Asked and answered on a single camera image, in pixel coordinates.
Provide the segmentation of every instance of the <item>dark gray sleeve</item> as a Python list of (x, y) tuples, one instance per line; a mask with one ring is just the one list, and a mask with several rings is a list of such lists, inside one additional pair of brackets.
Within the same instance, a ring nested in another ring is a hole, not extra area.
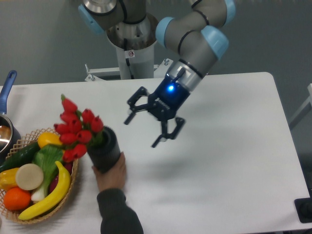
[(108, 189), (97, 195), (103, 218), (101, 234), (143, 234), (137, 214), (126, 205), (126, 197), (120, 189)]

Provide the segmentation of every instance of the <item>yellow pepper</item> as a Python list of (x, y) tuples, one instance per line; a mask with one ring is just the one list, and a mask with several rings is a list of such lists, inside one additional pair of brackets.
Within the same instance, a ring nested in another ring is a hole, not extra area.
[(59, 140), (59, 136), (54, 133), (44, 132), (40, 134), (40, 136), (38, 137), (39, 147), (42, 149), (48, 144), (62, 145), (62, 142)]
[(8, 191), (17, 187), (15, 175), (19, 168), (13, 168), (0, 173), (0, 189)]
[(58, 167), (58, 184), (55, 189), (43, 200), (37, 202), (36, 204), (28, 207), (19, 215), (20, 220), (29, 220), (34, 218), (49, 209), (56, 206), (67, 194), (70, 186), (70, 174), (68, 170), (59, 162), (56, 161), (55, 164)]

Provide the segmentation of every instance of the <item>green vegetable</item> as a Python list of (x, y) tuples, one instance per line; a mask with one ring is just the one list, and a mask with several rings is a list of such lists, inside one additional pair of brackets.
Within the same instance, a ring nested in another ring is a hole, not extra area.
[(50, 183), (59, 172), (55, 161), (62, 161), (62, 157), (63, 150), (53, 145), (46, 145), (36, 153), (33, 163), (41, 167), (43, 182), (32, 192), (33, 202), (39, 202), (48, 195)]
[(4, 161), (4, 163), (0, 166), (0, 173), (12, 168), (20, 167), (27, 163), (31, 163), (35, 153), (39, 150), (40, 147), (37, 142), (25, 146)]

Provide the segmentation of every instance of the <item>red radish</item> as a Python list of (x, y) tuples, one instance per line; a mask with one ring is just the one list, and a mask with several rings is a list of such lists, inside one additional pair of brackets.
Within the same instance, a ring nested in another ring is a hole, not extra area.
[[(72, 174), (72, 170), (73, 170), (73, 163), (69, 162), (69, 163), (65, 163), (63, 165), (69, 172), (69, 174)], [(55, 189), (55, 187), (57, 186), (59, 181), (59, 176), (57, 175), (51, 182), (50, 186), (49, 186), (49, 194)]]

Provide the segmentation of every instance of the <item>cucumber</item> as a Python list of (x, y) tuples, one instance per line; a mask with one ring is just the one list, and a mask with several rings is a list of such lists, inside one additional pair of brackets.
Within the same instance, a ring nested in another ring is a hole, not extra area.
[(0, 166), (0, 173), (12, 168), (21, 167), (24, 164), (31, 163), (35, 153), (40, 150), (38, 142), (31, 143), (24, 148), (21, 148), (15, 154), (10, 156)]

